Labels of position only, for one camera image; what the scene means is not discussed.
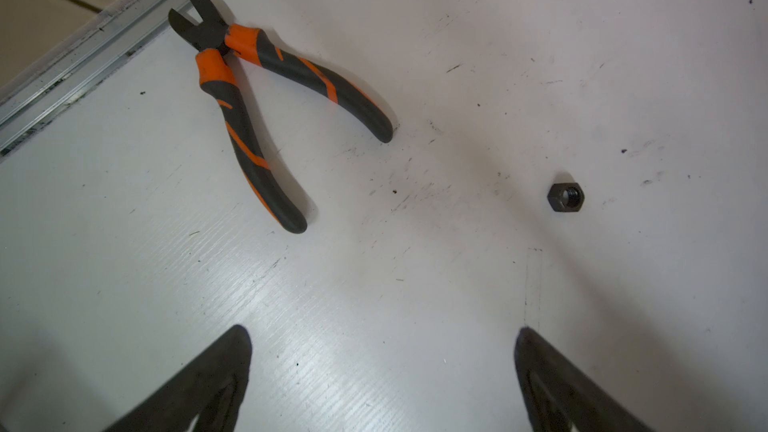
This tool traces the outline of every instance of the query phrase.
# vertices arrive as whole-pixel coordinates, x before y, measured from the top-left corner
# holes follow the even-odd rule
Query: hex nut
[[[584,191],[576,182],[554,184],[547,200],[555,212],[578,212],[584,204]]]

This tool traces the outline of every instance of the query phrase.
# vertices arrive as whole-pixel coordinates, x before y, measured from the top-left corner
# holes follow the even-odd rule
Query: pliers jaw
[[[171,9],[168,11],[168,22],[171,28],[198,51],[217,49],[224,56],[230,51],[224,43],[229,24],[224,22],[210,0],[190,0],[190,2],[203,21],[197,25],[192,24],[186,17]]]

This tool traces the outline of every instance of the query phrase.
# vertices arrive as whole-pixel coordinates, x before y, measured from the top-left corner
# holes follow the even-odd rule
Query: pliers
[[[279,49],[261,29],[227,24],[210,0],[190,2],[203,20],[201,23],[192,24],[173,9],[168,12],[168,22],[199,51],[195,61],[200,71],[200,88],[221,106],[235,157],[248,184],[285,230],[301,234],[306,230],[306,219],[272,176],[224,56],[232,50],[241,59],[323,94],[349,110],[384,143],[392,140],[392,123],[363,91],[336,72]]]

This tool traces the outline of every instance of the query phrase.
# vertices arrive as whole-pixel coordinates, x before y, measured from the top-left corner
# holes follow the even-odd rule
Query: white table
[[[0,420],[100,430],[240,323],[238,430],[528,430],[528,323],[658,430],[762,430],[753,1],[216,0],[356,80],[395,138],[231,60],[309,217],[284,232],[161,34],[0,164]],[[563,172],[579,213],[547,204]]]

